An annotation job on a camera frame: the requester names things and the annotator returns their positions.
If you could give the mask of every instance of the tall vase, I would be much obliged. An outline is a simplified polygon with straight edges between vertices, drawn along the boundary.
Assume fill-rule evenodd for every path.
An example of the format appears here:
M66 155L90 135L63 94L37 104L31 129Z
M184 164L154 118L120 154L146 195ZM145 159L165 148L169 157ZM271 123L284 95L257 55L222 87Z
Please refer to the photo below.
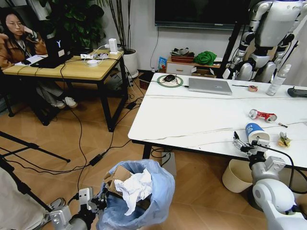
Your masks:
M130 49L131 54L124 54L124 62L127 67L126 72L128 72L129 78L136 78L139 75L138 72L138 62L137 62L137 52L134 49Z

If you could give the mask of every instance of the glasses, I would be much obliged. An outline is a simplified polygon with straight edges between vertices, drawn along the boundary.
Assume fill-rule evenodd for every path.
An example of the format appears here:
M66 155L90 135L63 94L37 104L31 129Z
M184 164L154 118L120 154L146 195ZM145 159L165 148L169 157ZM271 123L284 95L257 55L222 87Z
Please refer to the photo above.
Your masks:
M21 26L23 26L22 25L22 23L21 22L16 22L16 23L14 23L14 22L9 22L9 23L7 23L8 25L11 25L11 26L15 26L15 27L21 27Z

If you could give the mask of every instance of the black laptop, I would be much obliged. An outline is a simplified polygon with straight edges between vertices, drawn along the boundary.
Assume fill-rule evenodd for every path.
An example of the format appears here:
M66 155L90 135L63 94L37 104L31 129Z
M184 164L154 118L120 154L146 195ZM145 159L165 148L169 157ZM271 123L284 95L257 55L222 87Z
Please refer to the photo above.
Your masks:
M72 57L70 46L66 39L50 34L45 40L48 57L33 63L32 67L54 69Z

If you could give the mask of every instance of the spray bottle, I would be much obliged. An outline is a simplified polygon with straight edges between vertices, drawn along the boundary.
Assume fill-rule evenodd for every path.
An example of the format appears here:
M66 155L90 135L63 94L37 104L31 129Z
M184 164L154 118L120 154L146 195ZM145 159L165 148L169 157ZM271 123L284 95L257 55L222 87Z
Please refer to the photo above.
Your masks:
M267 95L274 96L280 86L283 84L284 80L286 80L287 73L289 72L291 65L286 65L282 68L278 74L275 76L274 80L272 81L270 87L266 91Z

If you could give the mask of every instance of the white table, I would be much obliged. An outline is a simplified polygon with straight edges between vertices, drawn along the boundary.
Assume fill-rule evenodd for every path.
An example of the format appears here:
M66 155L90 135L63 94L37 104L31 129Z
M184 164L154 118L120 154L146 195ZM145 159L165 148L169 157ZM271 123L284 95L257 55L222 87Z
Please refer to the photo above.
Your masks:
M153 81L165 75L156 73ZM178 75L188 85L190 76ZM291 86L283 85L275 96L265 94L269 84L226 80L233 95L191 92L188 88L166 88L151 82L139 111L134 119L128 137L133 143L143 144L143 159L150 157L152 146L171 148L233 159L248 160L232 144L234 131L247 142L247 123L257 123L270 134L270 146L289 154L296 168L307 169L307 99L292 98L287 94ZM257 85L258 92L249 92L246 87L236 85ZM251 109L275 113L277 120L266 123L263 118L252 120ZM288 128L278 125L281 122ZM279 133L287 132L292 139L289 148L279 147ZM277 152L267 151L266 156L274 155L290 160Z

